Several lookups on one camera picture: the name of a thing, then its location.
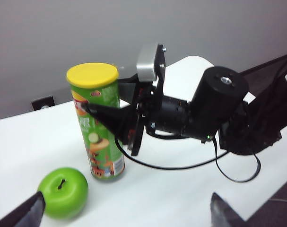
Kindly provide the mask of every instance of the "green label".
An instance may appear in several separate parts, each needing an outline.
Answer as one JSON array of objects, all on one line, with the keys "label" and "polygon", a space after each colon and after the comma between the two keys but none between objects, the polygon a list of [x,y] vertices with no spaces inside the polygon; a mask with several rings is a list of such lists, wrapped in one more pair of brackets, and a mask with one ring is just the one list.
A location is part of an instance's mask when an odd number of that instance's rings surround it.
[{"label": "green label", "polygon": [[71,85],[71,90],[92,174],[101,179],[119,175],[124,170],[124,160],[114,135],[81,107],[82,103],[94,103],[119,108],[117,81],[92,89]]}]

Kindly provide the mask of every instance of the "black cylinder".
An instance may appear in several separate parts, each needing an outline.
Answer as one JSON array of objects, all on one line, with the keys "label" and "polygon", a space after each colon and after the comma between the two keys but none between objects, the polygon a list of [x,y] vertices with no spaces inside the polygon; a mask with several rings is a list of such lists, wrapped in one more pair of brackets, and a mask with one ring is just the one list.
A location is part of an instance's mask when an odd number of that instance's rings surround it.
[{"label": "black cylinder", "polygon": [[180,135],[187,120],[185,100],[164,96],[160,110],[152,111],[148,130],[157,129]]},{"label": "black cylinder", "polygon": [[183,136],[210,140],[226,122],[249,90],[235,71],[215,66],[204,71],[192,101]]}]

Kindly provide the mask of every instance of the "yellow lid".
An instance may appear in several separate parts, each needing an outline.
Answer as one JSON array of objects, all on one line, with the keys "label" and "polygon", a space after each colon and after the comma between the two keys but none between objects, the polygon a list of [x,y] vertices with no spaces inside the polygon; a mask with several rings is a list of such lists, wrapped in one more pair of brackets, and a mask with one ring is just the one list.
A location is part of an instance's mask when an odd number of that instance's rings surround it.
[{"label": "yellow lid", "polygon": [[119,76],[115,66],[107,63],[84,63],[67,71],[67,81],[81,88],[96,88],[114,82]]}]

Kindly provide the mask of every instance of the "green apple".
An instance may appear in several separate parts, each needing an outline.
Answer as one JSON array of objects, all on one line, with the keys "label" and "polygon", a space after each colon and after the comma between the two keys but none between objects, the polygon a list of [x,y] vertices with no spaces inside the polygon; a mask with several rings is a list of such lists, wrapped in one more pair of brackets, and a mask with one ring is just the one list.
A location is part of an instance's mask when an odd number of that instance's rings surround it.
[{"label": "green apple", "polygon": [[74,168],[64,167],[50,172],[39,184],[45,201],[45,213],[51,218],[72,218],[87,201],[87,180]]}]

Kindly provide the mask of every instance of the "black cable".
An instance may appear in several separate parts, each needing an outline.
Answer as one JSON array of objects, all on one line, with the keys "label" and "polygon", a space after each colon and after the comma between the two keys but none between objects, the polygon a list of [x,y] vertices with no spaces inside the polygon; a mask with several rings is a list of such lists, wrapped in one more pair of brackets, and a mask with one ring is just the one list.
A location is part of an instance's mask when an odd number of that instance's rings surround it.
[{"label": "black cable", "polygon": [[208,161],[201,162],[201,163],[198,163],[198,164],[195,164],[195,165],[192,165],[192,166],[164,167],[164,166],[151,165],[151,164],[148,164],[148,163],[145,163],[145,162],[141,162],[141,161],[133,158],[128,153],[126,153],[126,151],[120,146],[117,136],[115,136],[115,143],[116,143],[116,146],[118,147],[118,149],[120,150],[120,152],[122,154],[124,154],[125,157],[127,157],[128,159],[130,159],[130,160],[132,160],[132,161],[134,161],[134,162],[136,162],[138,164],[141,164],[143,166],[150,167],[150,168],[153,168],[153,169],[161,169],[161,170],[184,170],[184,169],[196,168],[196,167],[203,166],[203,165],[206,165],[208,163],[211,163],[211,162],[215,161],[216,159],[219,159],[219,158],[221,158],[221,157],[223,157],[223,156],[225,156],[225,155],[227,155],[229,153],[228,151],[226,151],[223,154],[219,155],[217,158],[212,158],[212,159],[210,159]]},{"label": "black cable", "polygon": [[188,139],[188,137],[184,137],[181,135],[159,135],[159,134],[155,134],[155,133],[151,133],[151,132],[147,132],[148,135],[158,138],[158,139],[162,139],[162,140],[180,140],[180,139]]},{"label": "black cable", "polygon": [[250,177],[250,178],[248,178],[248,179],[246,179],[246,180],[241,180],[241,181],[239,181],[239,180],[234,180],[234,179],[232,179],[232,178],[230,178],[229,176],[227,176],[222,170],[221,170],[221,168],[219,167],[219,164],[218,164],[218,159],[217,159],[217,140],[216,140],[216,138],[214,137],[213,138],[213,143],[214,143],[214,147],[215,147],[215,162],[216,162],[216,166],[217,166],[217,168],[219,169],[219,171],[223,174],[223,176],[225,176],[228,180],[231,180],[231,181],[233,181],[233,182],[236,182],[236,183],[245,183],[245,182],[248,182],[248,181],[251,181],[251,180],[253,180],[254,178],[256,178],[256,176],[259,174],[259,172],[260,172],[260,170],[261,170],[261,162],[260,162],[260,160],[258,159],[258,157],[255,155],[255,154],[253,154],[254,156],[255,156],[255,158],[256,158],[256,160],[257,160],[257,169],[256,169],[256,172]]}]

